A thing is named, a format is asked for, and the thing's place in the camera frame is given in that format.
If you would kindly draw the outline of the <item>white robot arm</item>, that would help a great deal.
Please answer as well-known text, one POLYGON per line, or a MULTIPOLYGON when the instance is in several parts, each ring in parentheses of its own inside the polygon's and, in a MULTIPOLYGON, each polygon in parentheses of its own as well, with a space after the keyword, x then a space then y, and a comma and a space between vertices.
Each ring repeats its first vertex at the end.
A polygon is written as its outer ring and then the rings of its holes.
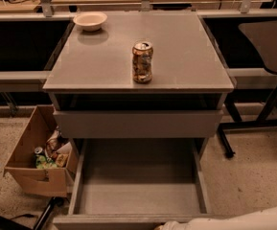
POLYGON ((186 223, 168 221, 154 230, 277 230, 277 207, 234 218, 194 218, 186 223))

